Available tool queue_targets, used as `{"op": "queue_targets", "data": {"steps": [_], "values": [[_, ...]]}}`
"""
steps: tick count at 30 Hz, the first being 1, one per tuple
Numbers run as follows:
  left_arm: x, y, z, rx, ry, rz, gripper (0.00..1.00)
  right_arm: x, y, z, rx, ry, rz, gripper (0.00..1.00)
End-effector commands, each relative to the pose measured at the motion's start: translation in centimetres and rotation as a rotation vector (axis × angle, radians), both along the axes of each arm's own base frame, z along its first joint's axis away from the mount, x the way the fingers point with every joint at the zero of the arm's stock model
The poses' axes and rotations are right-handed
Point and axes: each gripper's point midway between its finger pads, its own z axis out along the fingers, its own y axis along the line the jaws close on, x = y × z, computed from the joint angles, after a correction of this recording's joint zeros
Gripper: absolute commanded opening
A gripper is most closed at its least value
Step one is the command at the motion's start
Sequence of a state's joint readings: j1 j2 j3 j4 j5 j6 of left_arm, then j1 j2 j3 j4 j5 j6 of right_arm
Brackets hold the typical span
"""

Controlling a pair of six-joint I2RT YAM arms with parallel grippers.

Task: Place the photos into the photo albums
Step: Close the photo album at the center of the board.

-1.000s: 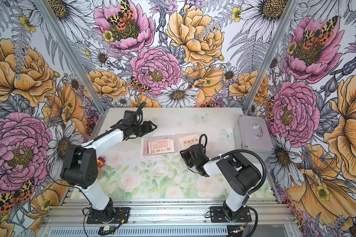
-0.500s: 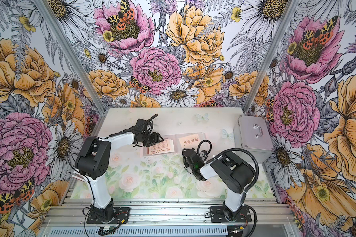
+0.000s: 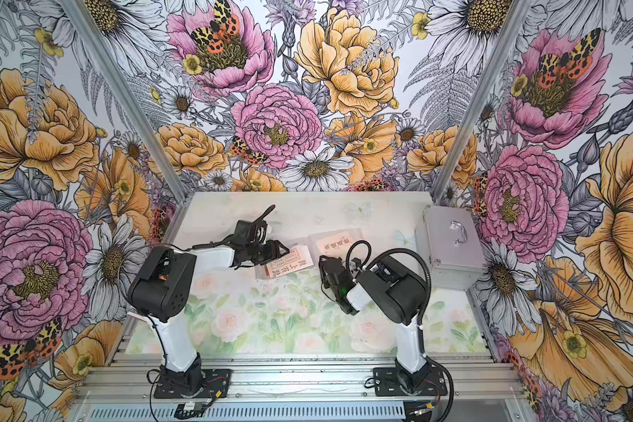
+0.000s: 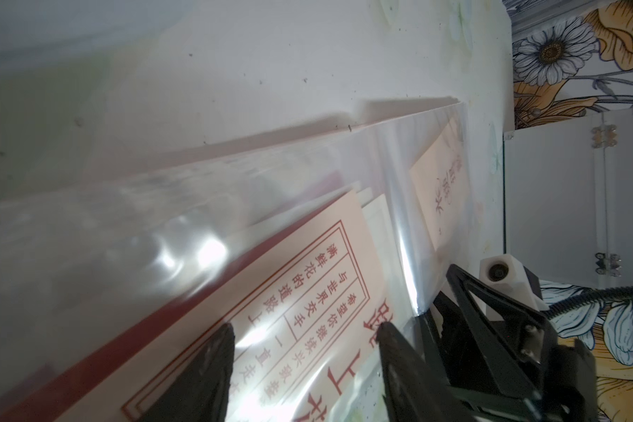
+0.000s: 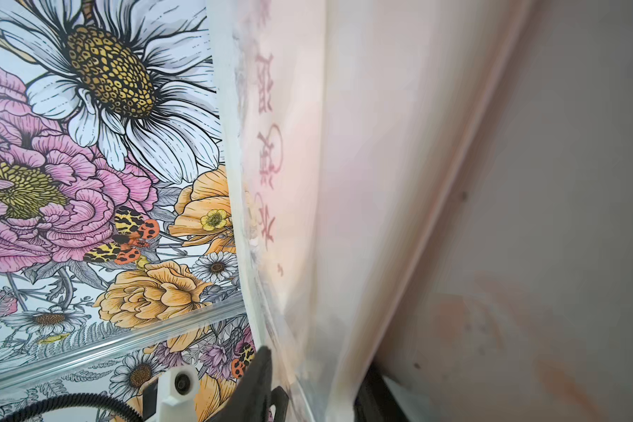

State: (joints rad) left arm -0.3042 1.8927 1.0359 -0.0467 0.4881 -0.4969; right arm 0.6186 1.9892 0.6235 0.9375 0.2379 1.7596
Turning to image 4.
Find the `small pink card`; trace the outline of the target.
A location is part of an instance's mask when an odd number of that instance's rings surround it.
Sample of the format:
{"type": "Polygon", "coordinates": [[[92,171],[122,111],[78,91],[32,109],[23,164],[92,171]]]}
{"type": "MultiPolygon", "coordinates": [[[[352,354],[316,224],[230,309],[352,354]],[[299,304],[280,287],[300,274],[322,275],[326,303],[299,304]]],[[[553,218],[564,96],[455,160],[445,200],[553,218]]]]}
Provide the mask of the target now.
{"type": "Polygon", "coordinates": [[[455,235],[471,186],[460,122],[452,118],[411,167],[411,179],[434,249],[455,235]]]}

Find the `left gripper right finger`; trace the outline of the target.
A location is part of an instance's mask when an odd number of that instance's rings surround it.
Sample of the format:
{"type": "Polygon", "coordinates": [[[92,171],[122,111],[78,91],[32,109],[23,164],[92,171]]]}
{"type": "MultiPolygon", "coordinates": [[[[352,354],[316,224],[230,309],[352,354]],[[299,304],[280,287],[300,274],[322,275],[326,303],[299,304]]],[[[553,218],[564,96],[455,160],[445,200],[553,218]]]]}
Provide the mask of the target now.
{"type": "Polygon", "coordinates": [[[390,421],[474,420],[393,323],[378,327],[376,341],[390,421]]]}

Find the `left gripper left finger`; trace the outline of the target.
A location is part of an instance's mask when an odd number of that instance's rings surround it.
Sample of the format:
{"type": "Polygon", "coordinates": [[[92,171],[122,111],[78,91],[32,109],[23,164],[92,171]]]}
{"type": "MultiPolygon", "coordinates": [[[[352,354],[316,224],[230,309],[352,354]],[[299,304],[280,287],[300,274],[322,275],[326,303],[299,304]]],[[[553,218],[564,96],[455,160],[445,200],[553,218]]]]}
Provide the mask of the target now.
{"type": "Polygon", "coordinates": [[[139,420],[223,421],[230,400],[235,334],[222,325],[204,344],[172,386],[139,420]]]}

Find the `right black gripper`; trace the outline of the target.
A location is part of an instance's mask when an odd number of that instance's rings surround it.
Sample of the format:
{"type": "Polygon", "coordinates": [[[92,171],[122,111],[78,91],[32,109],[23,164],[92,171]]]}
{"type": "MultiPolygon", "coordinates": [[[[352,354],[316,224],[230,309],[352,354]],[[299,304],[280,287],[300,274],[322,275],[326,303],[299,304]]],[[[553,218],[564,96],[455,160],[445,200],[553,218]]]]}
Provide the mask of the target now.
{"type": "Polygon", "coordinates": [[[458,306],[440,292],[418,317],[425,360],[472,416],[479,421],[599,419],[595,358],[581,340],[558,345],[543,313],[462,267],[450,265],[447,281],[458,306]]]}

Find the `pink photo album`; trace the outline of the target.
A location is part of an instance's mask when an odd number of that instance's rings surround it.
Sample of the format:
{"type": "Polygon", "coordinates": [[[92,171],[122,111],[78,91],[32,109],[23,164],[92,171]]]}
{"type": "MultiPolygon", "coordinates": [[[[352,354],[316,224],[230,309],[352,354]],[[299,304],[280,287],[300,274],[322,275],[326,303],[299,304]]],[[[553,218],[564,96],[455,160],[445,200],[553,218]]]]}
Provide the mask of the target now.
{"type": "MultiPolygon", "coordinates": [[[[0,421],[63,413],[233,276],[347,193],[387,200],[390,322],[411,320],[466,258],[471,195],[455,235],[432,245],[411,167],[466,105],[279,143],[108,184],[0,202],[0,421]]],[[[335,403],[377,407],[379,348],[335,403]]]]}

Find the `cream card with framed text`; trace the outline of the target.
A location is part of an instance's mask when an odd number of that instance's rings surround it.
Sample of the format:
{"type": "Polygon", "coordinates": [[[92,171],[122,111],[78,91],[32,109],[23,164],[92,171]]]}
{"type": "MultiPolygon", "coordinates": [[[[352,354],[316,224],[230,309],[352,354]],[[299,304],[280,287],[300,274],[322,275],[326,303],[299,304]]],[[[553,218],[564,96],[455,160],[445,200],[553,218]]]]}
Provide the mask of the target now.
{"type": "Polygon", "coordinates": [[[63,413],[137,421],[222,325],[234,330],[230,421],[327,421],[392,320],[387,200],[347,193],[143,346],[63,413]]]}

